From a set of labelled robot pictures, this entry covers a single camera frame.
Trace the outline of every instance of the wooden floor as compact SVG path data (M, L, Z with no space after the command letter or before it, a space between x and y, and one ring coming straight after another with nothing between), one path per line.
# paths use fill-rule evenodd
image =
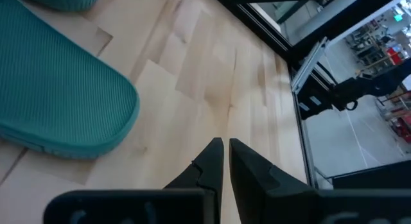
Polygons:
M160 189L213 137L237 137L305 182L284 60L216 0L99 0L84 13L28 4L40 18L127 76L141 111L127 138L93 161L0 141L2 224L41 223L74 189ZM222 223L240 223L225 156Z

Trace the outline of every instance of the light wood flooring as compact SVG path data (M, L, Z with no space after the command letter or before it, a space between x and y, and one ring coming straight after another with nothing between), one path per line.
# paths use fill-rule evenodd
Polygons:
M305 182L286 63L216 0L99 0L82 13L30 10L127 76L141 111L96 160L67 160L0 141L2 224L41 223L74 189L160 189L213 137L237 137ZM222 223L240 223L225 156Z

